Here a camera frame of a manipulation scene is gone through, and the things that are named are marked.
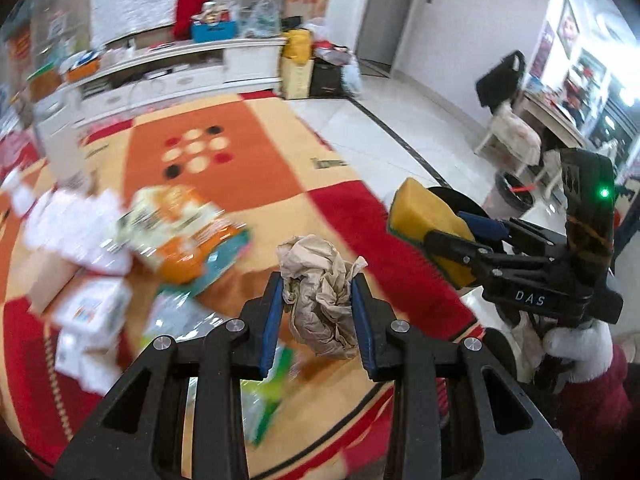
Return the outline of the white gloved right hand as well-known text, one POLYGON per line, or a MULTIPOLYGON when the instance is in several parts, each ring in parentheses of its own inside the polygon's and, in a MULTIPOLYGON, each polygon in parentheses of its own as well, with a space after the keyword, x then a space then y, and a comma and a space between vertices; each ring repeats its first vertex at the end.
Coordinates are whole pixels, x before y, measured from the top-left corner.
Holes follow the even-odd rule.
POLYGON ((598 379, 611 367, 614 356, 610 328, 599 320, 588 328, 552 328, 544 336, 542 348, 548 356, 573 363, 568 373, 572 384, 598 379))

